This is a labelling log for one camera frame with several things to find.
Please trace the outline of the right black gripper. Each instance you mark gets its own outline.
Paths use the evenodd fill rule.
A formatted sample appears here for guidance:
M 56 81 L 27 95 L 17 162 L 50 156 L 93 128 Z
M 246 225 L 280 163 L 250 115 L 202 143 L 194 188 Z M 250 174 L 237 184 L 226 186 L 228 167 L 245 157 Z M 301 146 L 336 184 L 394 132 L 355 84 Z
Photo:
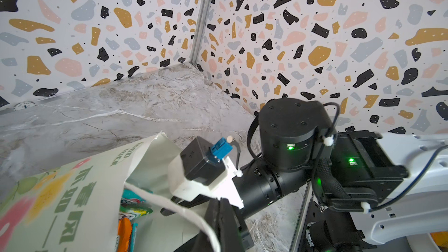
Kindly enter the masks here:
M 311 167 L 280 171 L 262 160 L 256 160 L 245 165 L 242 172 L 243 176 L 234 177 L 233 181 L 244 203 L 244 208 L 240 209 L 242 216 L 248 218 L 298 191 L 309 181 Z

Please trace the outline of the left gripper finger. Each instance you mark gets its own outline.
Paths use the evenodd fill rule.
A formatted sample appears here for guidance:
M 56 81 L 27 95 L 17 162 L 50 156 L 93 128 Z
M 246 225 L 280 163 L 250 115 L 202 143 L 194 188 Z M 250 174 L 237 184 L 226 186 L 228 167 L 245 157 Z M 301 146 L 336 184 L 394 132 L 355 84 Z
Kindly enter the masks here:
M 254 247 L 254 240 L 242 216 L 241 210 L 227 199 L 210 200 L 205 221 L 218 238 L 222 252 L 246 252 Z M 212 245 L 201 232 L 176 249 L 178 252 L 211 252 Z

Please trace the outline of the green teal snack packet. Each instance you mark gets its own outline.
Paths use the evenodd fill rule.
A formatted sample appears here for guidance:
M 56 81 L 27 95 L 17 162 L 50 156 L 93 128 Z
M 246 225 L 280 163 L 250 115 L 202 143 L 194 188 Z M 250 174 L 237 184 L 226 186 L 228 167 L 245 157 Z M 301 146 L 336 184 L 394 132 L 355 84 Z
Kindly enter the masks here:
M 145 200 L 135 192 L 124 189 L 120 201 L 119 219 L 127 218 L 133 221 L 153 213 L 153 210 L 144 202 Z

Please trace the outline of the white paper bag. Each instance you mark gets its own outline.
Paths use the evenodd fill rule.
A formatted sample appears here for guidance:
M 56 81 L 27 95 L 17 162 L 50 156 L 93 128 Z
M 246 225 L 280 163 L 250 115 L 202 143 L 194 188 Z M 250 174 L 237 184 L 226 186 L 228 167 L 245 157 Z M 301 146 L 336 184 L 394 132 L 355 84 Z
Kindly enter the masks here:
M 220 251 L 203 213 L 170 205 L 169 163 L 180 149 L 165 133 L 23 179 L 1 205 L 3 252 L 115 252 L 125 189 L 135 190 L 150 213 L 135 220 L 135 250 L 172 252 L 205 234 L 206 249 Z

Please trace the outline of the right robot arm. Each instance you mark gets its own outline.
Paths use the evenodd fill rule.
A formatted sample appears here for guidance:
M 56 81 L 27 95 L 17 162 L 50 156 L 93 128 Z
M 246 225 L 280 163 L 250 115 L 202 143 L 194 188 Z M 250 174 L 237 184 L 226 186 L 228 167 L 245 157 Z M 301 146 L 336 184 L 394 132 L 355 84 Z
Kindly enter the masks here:
M 247 133 L 261 151 L 244 166 L 233 138 L 195 138 L 168 166 L 172 201 L 207 203 L 222 252 L 254 245 L 246 219 L 306 188 L 294 252 L 361 252 L 448 229 L 448 138 L 403 131 L 338 132 L 319 101 L 270 100 Z

